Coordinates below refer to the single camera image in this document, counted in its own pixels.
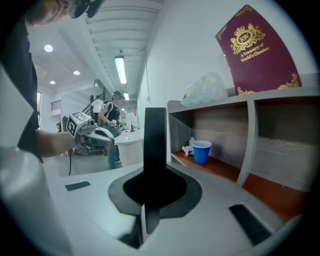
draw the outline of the ceiling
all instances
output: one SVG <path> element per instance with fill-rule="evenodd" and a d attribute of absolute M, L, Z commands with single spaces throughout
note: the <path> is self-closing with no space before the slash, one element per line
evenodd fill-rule
<path fill-rule="evenodd" d="M 39 85 L 57 90 L 99 79 L 109 92 L 128 92 L 131 99 L 136 99 L 145 48 L 163 3 L 106 0 L 93 18 L 83 15 L 35 28 L 29 40 Z M 44 51 L 47 44 L 53 46 L 53 52 Z M 115 56 L 124 56 L 127 84 L 120 83 Z M 75 70 L 81 74 L 74 75 Z"/>
<path fill-rule="evenodd" d="M 36 27 L 29 35 L 38 85 L 52 91 L 90 81 L 93 86 L 96 75 L 72 42 L 66 42 L 62 37 L 61 25 Z M 53 51 L 46 52 L 45 45 L 52 45 Z M 80 75 L 73 74 L 76 70 L 80 71 Z"/>

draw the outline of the gold emblem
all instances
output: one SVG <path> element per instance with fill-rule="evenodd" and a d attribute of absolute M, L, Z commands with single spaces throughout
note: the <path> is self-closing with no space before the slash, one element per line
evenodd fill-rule
<path fill-rule="evenodd" d="M 265 37 L 265 33 L 262 33 L 258 26 L 254 27 L 251 23 L 248 25 L 248 29 L 244 26 L 238 27 L 234 32 L 236 38 L 231 38 L 231 49 L 233 54 L 238 54 L 246 48 L 251 47 L 258 41 Z"/>
<path fill-rule="evenodd" d="M 218 34 L 216 34 L 216 37 L 219 38 L 219 40 L 221 40 L 221 37 L 222 37 L 222 34 L 225 32 L 227 28 L 227 25 L 225 25 L 220 31 Z"/>
<path fill-rule="evenodd" d="M 238 95 L 244 95 L 244 94 L 254 94 L 255 92 L 253 90 L 250 90 L 250 91 L 243 91 L 241 90 L 241 87 L 238 87 Z"/>
<path fill-rule="evenodd" d="M 238 11 L 235 17 L 240 16 L 241 14 L 245 13 L 246 11 L 252 12 L 252 8 L 249 5 L 244 6 L 240 11 Z"/>
<path fill-rule="evenodd" d="M 286 88 L 297 88 L 297 87 L 299 87 L 298 76 L 297 76 L 297 74 L 292 73 L 291 83 L 287 82 L 286 84 L 280 85 L 278 87 L 278 90 L 286 89 Z"/>

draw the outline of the blue cup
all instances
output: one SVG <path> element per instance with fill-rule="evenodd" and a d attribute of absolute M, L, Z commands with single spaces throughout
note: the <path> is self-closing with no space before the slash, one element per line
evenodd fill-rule
<path fill-rule="evenodd" d="M 211 142 L 206 140 L 196 140 L 192 145 L 195 163 L 198 165 L 205 165 L 208 161 Z"/>

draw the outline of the white wall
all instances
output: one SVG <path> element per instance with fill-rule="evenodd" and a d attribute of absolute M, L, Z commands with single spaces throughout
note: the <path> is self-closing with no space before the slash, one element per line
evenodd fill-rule
<path fill-rule="evenodd" d="M 138 95 L 138 116 L 144 127 L 146 107 L 167 107 L 181 100 L 186 86 L 206 72 L 221 75 L 227 88 L 234 86 L 229 66 L 215 38 L 244 5 L 252 6 L 276 30 L 287 46 L 299 74 L 318 73 L 309 46 L 291 18 L 271 0 L 166 0 L 146 49 L 146 70 Z M 169 137 L 167 138 L 167 159 Z"/>
<path fill-rule="evenodd" d="M 77 90 L 61 96 L 61 118 L 69 114 L 82 111 L 90 103 L 90 96 L 102 94 L 100 87 L 91 87 L 83 90 Z"/>
<path fill-rule="evenodd" d="M 78 83 L 70 84 L 68 86 L 64 86 L 56 89 L 56 92 L 52 95 L 52 101 L 61 100 L 62 95 L 70 94 L 72 92 L 76 92 L 79 90 L 84 90 L 88 88 L 92 88 L 94 86 L 93 80 L 83 80 Z"/>
<path fill-rule="evenodd" d="M 56 133 L 58 131 L 56 124 L 59 121 L 60 116 L 51 114 L 51 102 L 53 98 L 52 91 L 38 86 L 38 92 L 41 93 L 40 102 L 40 125 L 41 130 Z"/>

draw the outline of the shelf divider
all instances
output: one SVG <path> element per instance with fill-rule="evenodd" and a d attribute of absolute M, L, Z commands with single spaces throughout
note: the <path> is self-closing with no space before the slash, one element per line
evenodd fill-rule
<path fill-rule="evenodd" d="M 236 183 L 241 187 L 244 185 L 250 173 L 250 170 L 254 164 L 256 150 L 257 150 L 257 143 L 259 138 L 256 102 L 254 100 L 248 100 L 247 109 L 248 109 L 248 137 L 247 137 L 245 155 L 244 155 L 241 171 L 236 181 Z"/>

